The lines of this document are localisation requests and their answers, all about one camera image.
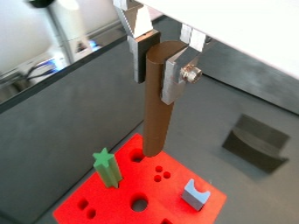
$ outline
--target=green star peg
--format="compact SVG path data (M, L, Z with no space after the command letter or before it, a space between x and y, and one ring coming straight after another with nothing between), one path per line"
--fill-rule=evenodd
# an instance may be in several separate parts
M122 179L122 177L117 167L114 154L109 154L108 149L104 148L100 153L93 153L92 156L96 159L93 167L105 184L105 187L113 186L114 188L117 188L117 183Z

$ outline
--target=red shape sorter board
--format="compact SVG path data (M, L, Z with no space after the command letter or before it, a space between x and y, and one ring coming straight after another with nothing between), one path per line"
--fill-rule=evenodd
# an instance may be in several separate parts
M213 223L226 196L162 151L142 155L142 137L134 135L116 152L122 175L118 188L105 188L96 173L53 212L60 224L209 224ZM209 191L209 199L197 212L182 200L189 179L197 191ZM132 204L145 200L144 211Z

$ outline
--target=hole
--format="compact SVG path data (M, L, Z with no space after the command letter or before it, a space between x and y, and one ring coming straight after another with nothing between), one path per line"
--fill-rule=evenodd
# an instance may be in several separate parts
M88 210L88 219L92 220L96 217L96 214L97 214L96 210L90 208Z
M161 176L160 175L154 175L153 176L153 181L154 182L160 182L161 181Z
M130 157L130 161L134 162L134 163L140 163L145 157L144 153L142 153L142 150L141 149L133 149L130 154L129 154L129 157Z
M165 179L168 179L170 176L172 176L172 175L170 175L170 173L169 173L168 171L165 171L165 172L162 173L162 177L164 177Z
M161 224L172 224L172 223L166 219L164 219Z
M148 201L144 194L138 193L133 196L130 201L130 208L134 212L142 212L146 208Z
M161 172L161 171L164 170L164 168L162 168L160 165L157 165L157 166L154 167L154 170L156 170L157 172Z
M88 201L85 199L82 199L80 202L78 202L78 209L80 210L84 210L84 208L88 206Z

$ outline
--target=blue arch block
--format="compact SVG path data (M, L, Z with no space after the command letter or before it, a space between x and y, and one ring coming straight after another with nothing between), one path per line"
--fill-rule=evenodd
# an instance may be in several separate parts
M188 184L184 187L181 198L193 207L196 211L201 210L201 207L208 201L209 196L210 196L210 192L198 192L194 189L193 179L190 179Z

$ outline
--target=black object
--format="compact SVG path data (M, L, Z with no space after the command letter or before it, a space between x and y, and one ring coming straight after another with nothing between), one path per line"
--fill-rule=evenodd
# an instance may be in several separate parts
M288 160L278 157L286 140L286 134L241 115L222 147L264 172L272 172Z
M45 8L51 4L53 1L54 0L29 0L27 2L34 8Z

